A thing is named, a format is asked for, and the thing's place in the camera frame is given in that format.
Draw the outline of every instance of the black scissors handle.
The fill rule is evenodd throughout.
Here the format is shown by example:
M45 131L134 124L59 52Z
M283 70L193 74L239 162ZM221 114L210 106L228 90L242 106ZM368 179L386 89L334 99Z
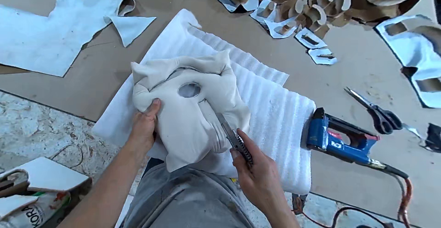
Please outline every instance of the black scissors handle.
M368 109L373 118L373 125L375 129L381 134L391 134L393 130L403 129L403 123L395 115L395 113L384 110L377 105L371 106Z

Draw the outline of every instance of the white fabric mask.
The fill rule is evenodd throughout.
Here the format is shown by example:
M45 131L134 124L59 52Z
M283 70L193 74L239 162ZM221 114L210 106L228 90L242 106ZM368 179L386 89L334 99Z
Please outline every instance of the white fabric mask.
M132 62L131 67L135 107L145 112L153 99L161 99L157 133L168 151L169 172L199 162L210 150L222 153L231 147L216 112L232 129L249 131L250 111L240 98L227 50L209 57Z

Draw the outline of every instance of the utility knife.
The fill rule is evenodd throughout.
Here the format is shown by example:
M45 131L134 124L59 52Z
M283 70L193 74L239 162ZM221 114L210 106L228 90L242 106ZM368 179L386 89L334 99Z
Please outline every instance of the utility knife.
M228 124L227 120L225 120L222 113L216 113L216 117L218 118L220 125L223 128L223 131L227 135L227 139L228 141L230 141L231 146L242 154L248 166L251 167L253 165L253 158L246 148L245 144L243 143L241 137L239 137L239 135L236 133L236 130L231 129L230 125Z

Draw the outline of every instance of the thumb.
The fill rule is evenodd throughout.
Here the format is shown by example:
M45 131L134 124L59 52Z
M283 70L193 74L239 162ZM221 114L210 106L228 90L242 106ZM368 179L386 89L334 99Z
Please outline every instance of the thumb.
M245 158L235 149L230 149L231 157L233 158L233 166L237 169L237 174L240 175L248 175L250 170L246 165Z
M147 116L156 116L160 108L161 108L161 100L159 98L156 98L152 101L152 103L144 112L144 114Z

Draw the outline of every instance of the work table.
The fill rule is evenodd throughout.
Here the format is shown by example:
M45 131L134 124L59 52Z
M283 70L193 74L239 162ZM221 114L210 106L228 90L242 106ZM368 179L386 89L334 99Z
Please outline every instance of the work table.
M273 39L249 13L230 13L218 0L136 0L130 16L157 19L128 47L110 24L87 43L64 77L41 73L0 75L0 89L96 121L130 75L130 62L140 62L162 29L182 8L194 13L202 30L213 33L260 62L290 77L284 87L315 101L317 107L369 131L375 131L366 109L344 91L360 92L370 101L395 112L404 123L425 136L428 123L437 123L441 110L423 108L410 82L400 72L392 51L373 30L354 21L332 27L324 41L338 62L316 65L293 36ZM48 15L55 0L0 0L0 4ZM432 0L421 0L411 11L434 19ZM381 135L371 157L406 172L414 185L409 207L413 225L438 226L441 202L441 155L420 147L405 129ZM326 154L312 152L313 193L388 217L396 217L400 186L393 177Z

